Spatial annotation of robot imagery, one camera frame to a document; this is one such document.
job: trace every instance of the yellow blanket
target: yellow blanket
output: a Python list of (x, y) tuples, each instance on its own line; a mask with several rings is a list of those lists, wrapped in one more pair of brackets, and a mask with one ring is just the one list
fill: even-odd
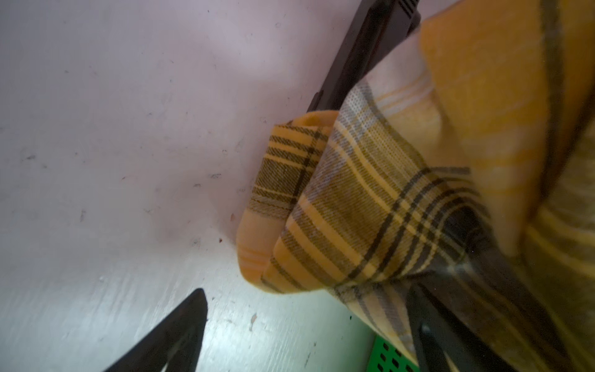
[(424, 21), (339, 112), (273, 128), (242, 274), (328, 290), (413, 360), (420, 282), (515, 369), (595, 370), (594, 77), (593, 0)]

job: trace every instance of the yellow plaid cloth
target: yellow plaid cloth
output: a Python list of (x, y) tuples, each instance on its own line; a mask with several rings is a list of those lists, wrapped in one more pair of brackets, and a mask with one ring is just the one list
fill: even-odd
[(340, 112), (273, 128), (242, 274), (328, 290), (413, 360), (422, 283), (513, 368), (595, 370), (594, 77), (593, 0), (424, 21)]

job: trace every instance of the folded cloth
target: folded cloth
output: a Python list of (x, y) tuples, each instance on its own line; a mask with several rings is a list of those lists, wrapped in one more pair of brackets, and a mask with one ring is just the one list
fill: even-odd
[(338, 116), (273, 128), (242, 274), (328, 290), (412, 360), (422, 283), (513, 368), (595, 370), (594, 46), (592, 0), (425, 20)]

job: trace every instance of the green basket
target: green basket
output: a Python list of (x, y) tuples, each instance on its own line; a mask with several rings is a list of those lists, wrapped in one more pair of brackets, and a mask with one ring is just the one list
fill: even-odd
[(405, 358), (393, 345), (376, 336), (366, 372), (419, 372), (419, 368)]

